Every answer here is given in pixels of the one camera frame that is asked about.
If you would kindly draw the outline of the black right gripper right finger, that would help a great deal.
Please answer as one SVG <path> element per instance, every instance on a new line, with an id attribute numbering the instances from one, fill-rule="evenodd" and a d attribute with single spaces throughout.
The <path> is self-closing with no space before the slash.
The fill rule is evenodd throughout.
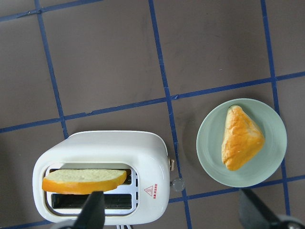
<path id="1" fill-rule="evenodd" d="M 251 189 L 240 190 L 238 212 L 244 229 L 283 229 L 279 217 Z"/>

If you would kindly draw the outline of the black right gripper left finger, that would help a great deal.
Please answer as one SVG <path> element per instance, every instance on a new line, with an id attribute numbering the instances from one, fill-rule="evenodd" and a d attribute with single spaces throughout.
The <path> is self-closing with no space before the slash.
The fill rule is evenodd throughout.
<path id="1" fill-rule="evenodd" d="M 92 192 L 87 198 L 74 229 L 102 229 L 105 223 L 105 201 L 103 191 Z"/>

